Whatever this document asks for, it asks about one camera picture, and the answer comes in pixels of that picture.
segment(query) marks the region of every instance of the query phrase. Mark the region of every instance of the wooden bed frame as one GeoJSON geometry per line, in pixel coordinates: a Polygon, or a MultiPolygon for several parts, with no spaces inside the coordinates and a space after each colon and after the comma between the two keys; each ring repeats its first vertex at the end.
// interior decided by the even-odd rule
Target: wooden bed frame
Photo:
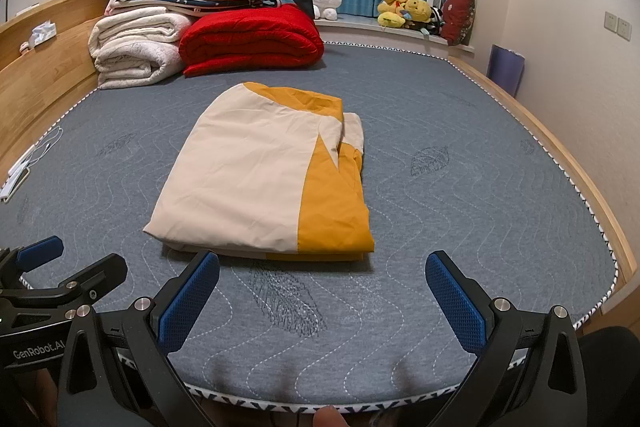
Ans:
{"type": "MultiPolygon", "coordinates": [[[[0,184],[7,170],[56,120],[97,87],[88,53],[91,29],[108,0],[53,0],[0,26],[0,184]],[[31,29],[56,23],[57,36],[20,56],[31,29]]],[[[620,265],[619,289],[638,269],[625,234],[603,195],[572,154],[533,114],[483,74],[450,57],[524,124],[571,176],[589,201],[620,265]]],[[[586,331],[608,325],[631,327],[640,336],[640,288],[606,315],[594,315],[586,331]]]]}

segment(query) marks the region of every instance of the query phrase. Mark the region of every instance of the red cushion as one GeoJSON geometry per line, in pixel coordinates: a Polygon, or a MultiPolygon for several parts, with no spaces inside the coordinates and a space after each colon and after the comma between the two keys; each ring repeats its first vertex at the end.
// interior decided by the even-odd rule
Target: red cushion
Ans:
{"type": "Polygon", "coordinates": [[[229,70],[297,68],[322,57],[314,22],[295,4],[207,15],[180,40],[185,76],[229,70]]]}
{"type": "Polygon", "coordinates": [[[462,44],[471,33],[476,14],[476,0],[446,0],[442,7],[444,26],[440,36],[447,39],[449,46],[462,44]]]}

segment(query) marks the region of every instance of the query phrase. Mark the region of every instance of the purple yoga mat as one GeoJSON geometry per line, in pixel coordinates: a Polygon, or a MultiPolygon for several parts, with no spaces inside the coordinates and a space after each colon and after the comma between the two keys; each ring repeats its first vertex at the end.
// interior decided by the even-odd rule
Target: purple yoga mat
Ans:
{"type": "Polygon", "coordinates": [[[492,46],[486,76],[511,96],[516,96],[523,71],[524,57],[522,55],[495,44],[492,46]]]}

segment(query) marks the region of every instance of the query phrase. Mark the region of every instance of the yellow plush toy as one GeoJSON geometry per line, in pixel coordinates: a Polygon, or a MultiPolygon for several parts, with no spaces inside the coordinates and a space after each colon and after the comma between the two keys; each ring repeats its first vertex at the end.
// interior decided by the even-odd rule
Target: yellow plush toy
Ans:
{"type": "Polygon", "coordinates": [[[406,20],[397,13],[385,12],[378,16],[378,24],[386,28],[402,28],[406,20]]]}
{"type": "Polygon", "coordinates": [[[425,0],[407,0],[404,9],[409,12],[414,22],[429,22],[431,20],[431,6],[425,0]]]}
{"type": "Polygon", "coordinates": [[[378,5],[378,13],[398,13],[406,0],[382,0],[378,5]]]}

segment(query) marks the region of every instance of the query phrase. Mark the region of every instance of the blue gripper pad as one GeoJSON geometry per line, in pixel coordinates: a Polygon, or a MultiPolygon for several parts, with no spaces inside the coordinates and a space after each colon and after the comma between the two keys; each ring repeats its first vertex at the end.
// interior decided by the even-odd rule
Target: blue gripper pad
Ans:
{"type": "Polygon", "coordinates": [[[460,346],[480,355],[486,344],[484,318],[436,253],[427,258],[425,276],[460,346]]]}
{"type": "Polygon", "coordinates": [[[158,347],[165,356],[182,347],[219,277],[218,256],[209,252],[158,321],[158,347]]]}
{"type": "Polygon", "coordinates": [[[65,247],[62,240],[57,235],[52,235],[22,248],[15,258],[15,266],[23,272],[30,272],[38,266],[57,259],[63,251],[65,251],[65,247]]]}

